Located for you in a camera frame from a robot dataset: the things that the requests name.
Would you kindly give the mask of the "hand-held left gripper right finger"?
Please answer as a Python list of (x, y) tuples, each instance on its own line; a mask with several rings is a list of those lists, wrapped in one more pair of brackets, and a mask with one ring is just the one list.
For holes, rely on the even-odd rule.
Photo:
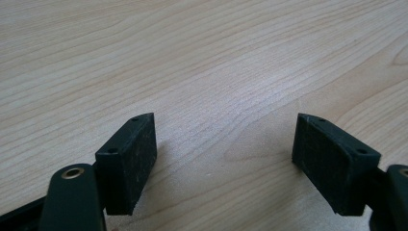
[(335, 213), (363, 214), (365, 189), (381, 154), (332, 122), (315, 116), (297, 116), (292, 160)]

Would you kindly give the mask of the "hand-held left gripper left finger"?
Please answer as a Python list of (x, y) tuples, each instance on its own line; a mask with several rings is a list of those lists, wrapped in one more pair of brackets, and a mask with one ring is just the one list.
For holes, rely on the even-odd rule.
[(154, 114), (126, 121), (95, 153), (95, 159), (107, 214), (131, 216), (157, 160)]

